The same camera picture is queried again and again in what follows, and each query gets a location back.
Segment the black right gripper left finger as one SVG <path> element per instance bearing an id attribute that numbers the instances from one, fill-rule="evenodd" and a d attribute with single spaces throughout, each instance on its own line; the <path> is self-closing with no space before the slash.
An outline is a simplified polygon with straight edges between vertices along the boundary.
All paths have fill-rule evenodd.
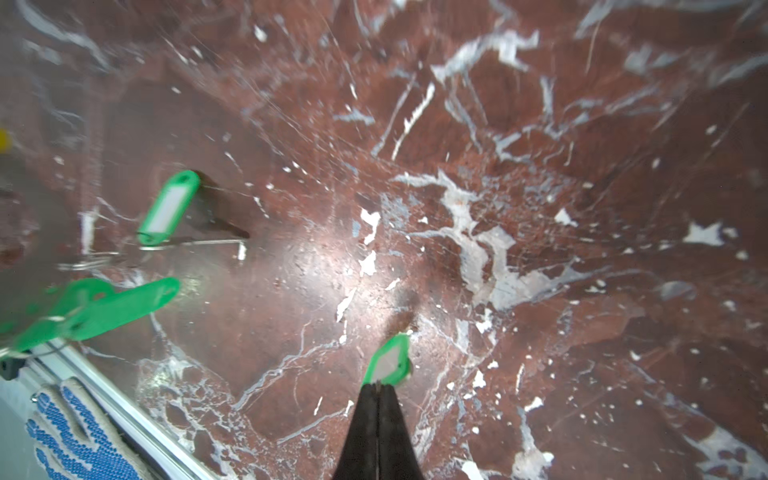
<path id="1" fill-rule="evenodd" d="M 373 480 L 378 475 L 377 386 L 365 384 L 350 422 L 342 452 L 332 476 L 334 480 Z"/>

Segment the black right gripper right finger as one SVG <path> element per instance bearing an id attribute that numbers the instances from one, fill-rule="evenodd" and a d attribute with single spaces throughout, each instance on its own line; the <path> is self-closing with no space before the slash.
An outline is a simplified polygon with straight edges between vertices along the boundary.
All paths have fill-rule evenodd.
<path id="1" fill-rule="evenodd" d="M 377 419 L 379 479 L 422 480 L 424 476 L 392 385 L 379 387 Z"/>

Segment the metal keyring with green tags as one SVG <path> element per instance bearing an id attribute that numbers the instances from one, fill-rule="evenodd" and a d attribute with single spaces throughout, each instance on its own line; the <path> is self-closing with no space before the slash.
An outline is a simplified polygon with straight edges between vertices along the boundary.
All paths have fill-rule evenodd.
<path id="1" fill-rule="evenodd" d="M 200 184 L 199 175 L 192 170 L 177 173 L 166 181 L 137 230 L 140 252 L 196 244 L 241 244 L 248 238 L 246 234 L 223 239 L 173 236 Z M 121 291 L 98 278 L 53 286 L 44 291 L 44 298 L 51 299 L 52 305 L 29 303 L 25 306 L 33 322 L 1 346 L 1 358 L 25 358 L 33 348 L 56 339 L 83 341 L 103 335 L 163 308 L 180 289 L 181 282 L 172 277 Z"/>

